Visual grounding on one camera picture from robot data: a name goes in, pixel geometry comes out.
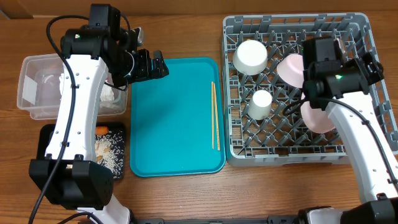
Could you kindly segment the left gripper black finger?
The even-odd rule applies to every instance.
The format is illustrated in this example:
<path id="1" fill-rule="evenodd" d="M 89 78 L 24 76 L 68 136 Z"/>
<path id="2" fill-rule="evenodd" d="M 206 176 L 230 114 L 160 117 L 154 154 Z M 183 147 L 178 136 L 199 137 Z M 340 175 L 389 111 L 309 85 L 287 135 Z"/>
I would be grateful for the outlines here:
<path id="1" fill-rule="evenodd" d="M 167 68 L 162 52 L 156 50 L 154 52 L 154 58 L 152 59 L 152 79 L 160 79 L 166 77 L 169 74 L 169 69 Z"/>
<path id="2" fill-rule="evenodd" d="M 153 79 L 152 60 L 147 49 L 140 49 L 137 52 L 136 81 L 144 82 Z"/>

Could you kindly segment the pink food bowl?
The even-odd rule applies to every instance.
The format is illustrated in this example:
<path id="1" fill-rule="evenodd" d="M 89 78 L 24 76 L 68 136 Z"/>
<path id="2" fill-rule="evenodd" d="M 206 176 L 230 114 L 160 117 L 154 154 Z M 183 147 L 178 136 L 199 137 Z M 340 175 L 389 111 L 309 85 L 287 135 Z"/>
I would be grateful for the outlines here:
<path id="1" fill-rule="evenodd" d="M 296 88 L 303 87 L 303 71 L 303 57 L 300 54 L 290 54 L 286 56 L 277 66 L 279 77 L 286 84 Z"/>

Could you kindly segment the cream shallow bowl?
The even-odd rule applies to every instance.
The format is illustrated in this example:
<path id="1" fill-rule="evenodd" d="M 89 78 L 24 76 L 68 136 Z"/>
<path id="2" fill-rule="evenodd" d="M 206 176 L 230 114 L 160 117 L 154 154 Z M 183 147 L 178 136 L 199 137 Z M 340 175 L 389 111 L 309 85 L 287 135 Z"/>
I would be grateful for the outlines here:
<path id="1" fill-rule="evenodd" d="M 245 75 L 257 75 L 267 67 L 266 46 L 257 40 L 242 42 L 233 54 L 235 69 Z"/>

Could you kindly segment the pink round plate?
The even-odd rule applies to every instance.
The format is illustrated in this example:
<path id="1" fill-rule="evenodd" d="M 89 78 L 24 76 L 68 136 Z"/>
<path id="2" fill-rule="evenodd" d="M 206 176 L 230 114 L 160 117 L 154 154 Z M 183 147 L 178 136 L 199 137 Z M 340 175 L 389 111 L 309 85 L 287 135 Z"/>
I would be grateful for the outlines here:
<path id="1" fill-rule="evenodd" d="M 308 101 L 302 104 L 300 113 L 306 127 L 314 133 L 323 134 L 335 129 L 328 114 L 321 109 L 312 109 Z"/>

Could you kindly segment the orange carrot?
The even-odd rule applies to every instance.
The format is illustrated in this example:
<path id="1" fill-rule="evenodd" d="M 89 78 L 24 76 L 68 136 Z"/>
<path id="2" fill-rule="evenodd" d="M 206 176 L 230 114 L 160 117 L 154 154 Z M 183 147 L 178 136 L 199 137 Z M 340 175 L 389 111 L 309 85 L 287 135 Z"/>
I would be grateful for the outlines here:
<path id="1" fill-rule="evenodd" d="M 105 135 L 109 132 L 109 128 L 107 126 L 97 126 L 95 128 L 95 134 L 96 135 Z"/>

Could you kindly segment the cream plastic cup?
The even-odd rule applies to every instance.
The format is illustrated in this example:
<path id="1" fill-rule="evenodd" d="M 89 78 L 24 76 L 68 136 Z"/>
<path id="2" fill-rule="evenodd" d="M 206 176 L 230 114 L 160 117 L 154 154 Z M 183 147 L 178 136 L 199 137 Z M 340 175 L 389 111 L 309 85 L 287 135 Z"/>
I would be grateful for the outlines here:
<path id="1" fill-rule="evenodd" d="M 249 102 L 248 115 L 252 119 L 263 120 L 271 112 L 271 106 L 272 95 L 266 90 L 258 90 Z"/>

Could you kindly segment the white napkin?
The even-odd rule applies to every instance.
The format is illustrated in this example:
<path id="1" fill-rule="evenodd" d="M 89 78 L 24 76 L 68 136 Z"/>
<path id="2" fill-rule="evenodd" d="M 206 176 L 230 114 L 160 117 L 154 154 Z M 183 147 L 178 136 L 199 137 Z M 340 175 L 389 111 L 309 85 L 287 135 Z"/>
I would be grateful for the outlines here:
<path id="1" fill-rule="evenodd" d="M 60 74 L 59 76 L 59 90 L 60 90 L 60 95 L 63 94 L 63 86 L 64 86 L 64 81 L 65 81 L 65 75 L 63 73 Z"/>

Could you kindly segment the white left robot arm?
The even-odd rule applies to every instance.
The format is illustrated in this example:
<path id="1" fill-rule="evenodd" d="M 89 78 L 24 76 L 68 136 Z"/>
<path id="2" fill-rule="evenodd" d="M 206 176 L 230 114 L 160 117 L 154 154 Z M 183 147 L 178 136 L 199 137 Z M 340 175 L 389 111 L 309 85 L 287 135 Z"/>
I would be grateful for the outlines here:
<path id="1" fill-rule="evenodd" d="M 62 97 L 52 137 L 29 175 L 47 199 L 94 223 L 133 223 L 132 211 L 113 195 L 113 173 L 96 162 L 95 129 L 105 85 L 126 90 L 132 83 L 169 74 L 161 51 L 139 43 L 139 29 L 121 27 L 125 16 L 109 4 L 92 4 L 86 24 L 68 29 L 54 50 L 63 62 Z"/>

